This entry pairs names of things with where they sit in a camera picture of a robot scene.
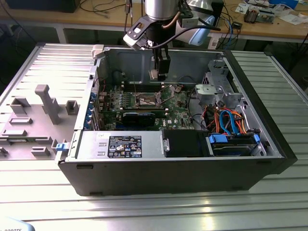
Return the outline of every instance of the black hose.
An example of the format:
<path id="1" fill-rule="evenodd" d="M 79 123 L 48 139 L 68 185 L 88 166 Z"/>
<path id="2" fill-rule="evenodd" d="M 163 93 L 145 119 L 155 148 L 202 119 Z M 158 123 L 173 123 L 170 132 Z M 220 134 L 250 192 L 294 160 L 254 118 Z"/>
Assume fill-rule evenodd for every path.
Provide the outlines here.
<path id="1" fill-rule="evenodd" d="M 220 28 L 217 28 L 215 26 L 206 26 L 206 25 L 198 25 L 198 26 L 192 26 L 190 28 L 186 28 L 182 31 L 180 31 L 179 33 L 177 33 L 176 35 L 172 36 L 171 38 L 169 38 L 167 41 L 161 43 L 161 44 L 158 44 L 156 46 L 146 46 L 147 49 L 157 49 L 157 48 L 160 48 L 160 47 L 163 47 L 165 46 L 166 44 L 170 43 L 171 41 L 173 41 L 174 39 L 176 39 L 178 36 L 184 34 L 185 32 L 189 31 L 189 30 L 193 30 L 193 29 L 211 29 L 211 30 L 217 30 L 217 31 L 221 31 Z"/>
<path id="2" fill-rule="evenodd" d="M 204 25 L 207 25 L 207 26 L 212 26 L 211 24 L 207 23 L 206 21 L 204 21 L 203 19 L 199 18 L 198 19 L 201 23 L 203 23 Z"/>

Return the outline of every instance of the computer case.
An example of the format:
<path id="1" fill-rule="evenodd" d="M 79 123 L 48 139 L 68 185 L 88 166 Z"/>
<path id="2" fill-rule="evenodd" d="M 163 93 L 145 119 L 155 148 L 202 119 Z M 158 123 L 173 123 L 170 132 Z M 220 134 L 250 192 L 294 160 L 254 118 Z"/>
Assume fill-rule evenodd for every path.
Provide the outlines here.
<path id="1" fill-rule="evenodd" d="M 6 0 L 11 9 L 73 13 L 80 0 Z"/>

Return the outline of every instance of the workbench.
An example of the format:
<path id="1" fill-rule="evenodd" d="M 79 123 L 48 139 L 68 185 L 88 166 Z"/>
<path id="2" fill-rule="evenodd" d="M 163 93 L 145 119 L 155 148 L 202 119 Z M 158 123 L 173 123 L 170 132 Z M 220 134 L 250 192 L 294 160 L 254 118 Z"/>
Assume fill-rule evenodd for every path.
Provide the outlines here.
<path id="1" fill-rule="evenodd" d="M 93 0 L 94 5 L 109 2 L 109 0 Z M 308 31 L 308 24 L 292 25 L 279 18 L 275 18 L 273 24 L 255 23 L 248 24 L 244 22 L 244 15 L 236 13 L 236 5 L 240 0 L 226 0 L 229 14 L 239 23 L 243 24 L 239 39 L 281 41 L 281 42 L 297 42 L 300 43 L 305 38 Z M 111 8 L 125 3 L 123 0 L 115 0 L 113 3 L 106 5 Z M 11 10 L 5 4 L 9 13 L 22 25 L 25 26 L 43 26 L 53 27 L 56 29 L 60 43 L 67 43 L 64 29 L 88 29 L 88 30 L 107 30 L 107 31 L 124 31 L 124 6 L 114 8 L 109 11 L 108 18 L 97 15 L 93 12 L 87 12 L 81 8 L 76 9 L 74 13 L 33 11 L 33 10 Z M 83 4 L 83 8 L 92 10 L 91 1 Z M 296 10 L 307 11 L 308 6 L 298 5 Z M 136 22 L 141 16 L 141 4 L 133 3 L 133 22 Z M 0 25 L 15 24 L 14 21 L 0 8 Z M 220 20 L 218 26 L 221 31 L 211 31 L 209 34 L 213 40 L 225 37 L 228 28 L 224 22 Z"/>
<path id="2" fill-rule="evenodd" d="M 58 92 L 51 96 L 59 103 L 79 101 L 82 91 L 76 96 L 70 89 L 75 85 L 82 89 L 88 75 L 63 73 L 89 71 L 94 63 L 92 47 L 36 46 L 0 96 L 0 126 L 12 112 L 10 100 L 14 96 L 35 100 L 33 87 L 37 84 L 51 84 Z M 10 161 L 2 157 L 1 216 L 29 222 L 36 231 L 306 230 L 308 98 L 274 57 L 262 52 L 232 53 L 298 158 L 282 174 L 266 176 L 248 191 L 82 197 L 54 160 Z M 80 57 L 82 66 L 78 66 Z M 54 76 L 61 84 L 54 84 L 46 72 L 55 62 L 62 63 Z M 63 89 L 67 89 L 65 99 L 59 95 Z"/>

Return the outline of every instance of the desk leg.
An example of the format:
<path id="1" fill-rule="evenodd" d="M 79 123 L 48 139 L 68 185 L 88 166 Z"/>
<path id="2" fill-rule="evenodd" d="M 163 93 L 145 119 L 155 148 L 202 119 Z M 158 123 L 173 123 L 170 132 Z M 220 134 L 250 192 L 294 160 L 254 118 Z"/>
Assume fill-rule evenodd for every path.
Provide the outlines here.
<path id="1" fill-rule="evenodd" d="M 55 29 L 56 29 L 57 34 L 58 34 L 59 42 L 66 44 L 67 43 L 67 38 L 66 38 L 66 35 L 64 33 L 63 26 L 60 26 L 60 25 L 56 26 Z"/>

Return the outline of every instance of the blue drive bracket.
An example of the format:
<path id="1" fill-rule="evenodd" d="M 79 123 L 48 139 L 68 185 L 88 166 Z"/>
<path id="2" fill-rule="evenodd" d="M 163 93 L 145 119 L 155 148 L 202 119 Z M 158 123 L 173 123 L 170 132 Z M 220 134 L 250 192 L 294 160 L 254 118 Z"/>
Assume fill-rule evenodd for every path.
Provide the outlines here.
<path id="1" fill-rule="evenodd" d="M 213 134 L 210 136 L 210 143 L 228 143 L 226 135 Z"/>

